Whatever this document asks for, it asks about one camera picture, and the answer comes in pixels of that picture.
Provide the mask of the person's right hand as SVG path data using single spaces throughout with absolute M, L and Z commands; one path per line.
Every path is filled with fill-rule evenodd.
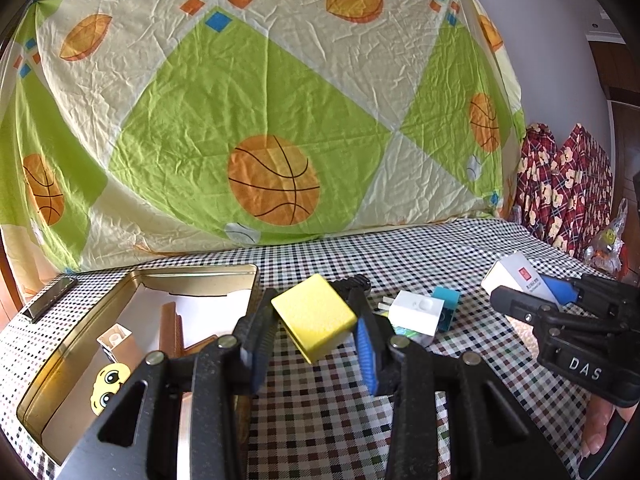
M 608 423 L 615 413 L 619 414 L 625 422 L 629 422 L 636 408 L 638 405 L 620 408 L 600 396 L 590 396 L 585 426 L 582 430 L 582 443 L 580 444 L 582 457 L 589 457 L 600 451 L 608 432 Z

